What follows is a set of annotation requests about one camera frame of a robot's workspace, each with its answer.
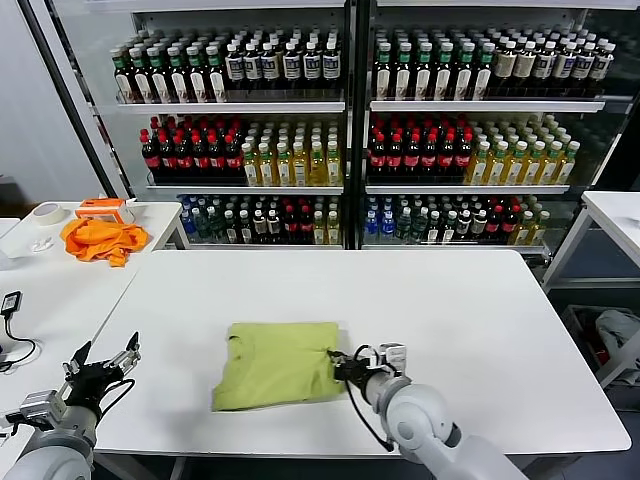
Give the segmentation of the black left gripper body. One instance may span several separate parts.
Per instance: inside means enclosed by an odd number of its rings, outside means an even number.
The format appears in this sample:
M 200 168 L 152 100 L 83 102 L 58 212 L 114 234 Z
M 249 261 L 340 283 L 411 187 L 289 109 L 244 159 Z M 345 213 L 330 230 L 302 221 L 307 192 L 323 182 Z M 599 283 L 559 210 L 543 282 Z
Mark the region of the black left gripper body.
M 75 373 L 66 373 L 65 381 L 70 389 L 66 403 L 99 403 L 119 381 L 119 368 L 107 363 L 82 365 Z

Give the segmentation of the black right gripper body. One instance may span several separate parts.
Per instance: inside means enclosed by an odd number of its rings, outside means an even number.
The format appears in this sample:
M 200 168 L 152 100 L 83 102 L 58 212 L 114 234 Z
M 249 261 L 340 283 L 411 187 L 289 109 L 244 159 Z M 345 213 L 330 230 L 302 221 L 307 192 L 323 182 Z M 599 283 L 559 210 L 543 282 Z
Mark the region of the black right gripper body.
M 365 385 L 374 370 L 369 367 L 368 360 L 354 359 L 351 357 L 350 366 L 344 370 L 334 369 L 334 378 L 337 381 L 350 382 L 353 385 Z

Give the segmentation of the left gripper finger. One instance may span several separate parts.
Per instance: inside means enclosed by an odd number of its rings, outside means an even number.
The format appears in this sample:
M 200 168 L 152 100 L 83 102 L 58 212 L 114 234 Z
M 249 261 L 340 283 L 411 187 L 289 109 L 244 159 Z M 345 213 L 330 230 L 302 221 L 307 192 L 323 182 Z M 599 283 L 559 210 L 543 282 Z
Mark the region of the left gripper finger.
M 66 379 L 72 379 L 77 375 L 85 365 L 85 361 L 88 357 L 89 351 L 92 346 L 92 341 L 88 340 L 82 345 L 71 357 L 68 362 L 62 364 L 64 375 Z
M 141 359 L 139 333 L 135 332 L 129 339 L 125 349 L 106 362 L 107 369 L 130 372 Z

